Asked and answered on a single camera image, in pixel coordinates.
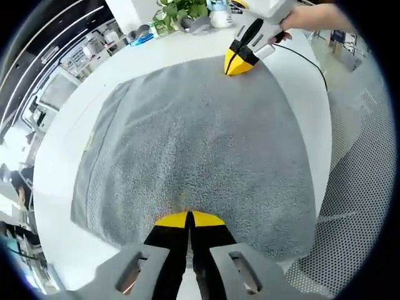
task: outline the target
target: green leaves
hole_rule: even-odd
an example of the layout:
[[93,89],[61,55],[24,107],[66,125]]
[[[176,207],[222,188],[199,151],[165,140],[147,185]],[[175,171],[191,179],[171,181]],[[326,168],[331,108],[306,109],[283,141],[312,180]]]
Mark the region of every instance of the green leaves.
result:
[[179,19],[190,18],[196,19],[199,16],[207,16],[208,9],[206,0],[150,0],[156,1],[160,7],[154,17],[156,29],[168,31],[172,33],[175,31],[174,23]]
[[193,19],[200,16],[208,16],[208,9],[205,4],[192,4],[187,12]]
[[186,18],[187,16],[188,16],[188,13],[184,9],[181,9],[180,11],[177,12],[177,17],[179,19]]
[[176,16],[176,14],[178,13],[178,9],[176,8],[175,5],[173,5],[173,6],[164,6],[162,8],[162,11],[164,11],[166,14],[168,14],[170,16]]
[[205,4],[198,5],[197,6],[197,13],[199,14],[199,16],[208,16],[207,6]]
[[199,14],[198,14],[198,5],[193,4],[190,8],[189,11],[187,12],[188,15],[190,15],[193,19],[196,19]]

